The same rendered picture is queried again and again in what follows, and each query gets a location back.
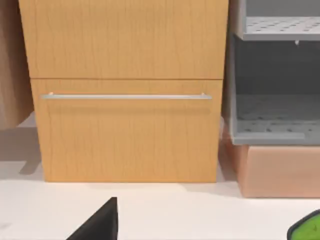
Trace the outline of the pale wooden cupboard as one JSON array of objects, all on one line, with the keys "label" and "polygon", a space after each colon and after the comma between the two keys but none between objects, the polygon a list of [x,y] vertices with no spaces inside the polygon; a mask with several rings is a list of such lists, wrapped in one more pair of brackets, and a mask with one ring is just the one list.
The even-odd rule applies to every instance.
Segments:
[{"label": "pale wooden cupboard", "polygon": [[18,0],[0,0],[0,131],[34,111]]}]

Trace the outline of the grey cabinet with pierced shelves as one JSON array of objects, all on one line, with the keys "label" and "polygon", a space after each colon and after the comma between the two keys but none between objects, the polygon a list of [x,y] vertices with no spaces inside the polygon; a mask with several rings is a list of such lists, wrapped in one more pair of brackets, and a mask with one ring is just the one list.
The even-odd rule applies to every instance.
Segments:
[{"label": "grey cabinet with pierced shelves", "polygon": [[320,0],[229,0],[223,107],[234,145],[320,146]]}]

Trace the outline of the wooden drawer front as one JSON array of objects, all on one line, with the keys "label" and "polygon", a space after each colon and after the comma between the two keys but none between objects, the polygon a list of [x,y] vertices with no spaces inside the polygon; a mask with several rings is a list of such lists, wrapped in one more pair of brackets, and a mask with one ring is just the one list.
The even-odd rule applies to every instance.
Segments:
[{"label": "wooden drawer front", "polygon": [[[32,79],[48,182],[214,183],[221,80]],[[45,99],[45,94],[212,99]]]}]

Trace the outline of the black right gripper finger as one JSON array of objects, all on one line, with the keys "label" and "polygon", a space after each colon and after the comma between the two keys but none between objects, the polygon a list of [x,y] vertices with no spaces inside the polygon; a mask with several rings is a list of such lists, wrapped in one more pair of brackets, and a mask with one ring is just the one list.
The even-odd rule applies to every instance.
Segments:
[{"label": "black right gripper finger", "polygon": [[118,240],[117,197],[111,197],[66,240]]}]

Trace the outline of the shallow salmon-coloured box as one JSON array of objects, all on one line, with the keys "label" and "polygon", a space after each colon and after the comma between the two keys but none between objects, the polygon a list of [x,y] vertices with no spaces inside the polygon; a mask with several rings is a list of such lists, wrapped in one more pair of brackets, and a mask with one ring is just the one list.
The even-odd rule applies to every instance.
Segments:
[{"label": "shallow salmon-coloured box", "polygon": [[224,160],[246,198],[320,198],[320,145],[234,145],[221,126]]}]

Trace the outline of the wooden drawer cupboard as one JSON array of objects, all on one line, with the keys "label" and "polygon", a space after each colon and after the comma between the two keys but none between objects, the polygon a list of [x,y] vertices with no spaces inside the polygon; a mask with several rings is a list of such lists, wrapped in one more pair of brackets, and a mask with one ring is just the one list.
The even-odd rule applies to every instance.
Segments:
[{"label": "wooden drawer cupboard", "polygon": [[224,75],[229,0],[18,0],[34,79]]}]

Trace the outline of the green and black object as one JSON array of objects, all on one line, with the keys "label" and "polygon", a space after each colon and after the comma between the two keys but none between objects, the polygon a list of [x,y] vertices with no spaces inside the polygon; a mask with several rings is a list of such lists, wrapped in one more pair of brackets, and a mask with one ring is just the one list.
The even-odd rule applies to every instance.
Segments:
[{"label": "green and black object", "polygon": [[294,223],[287,230],[286,240],[320,240],[320,209]]}]

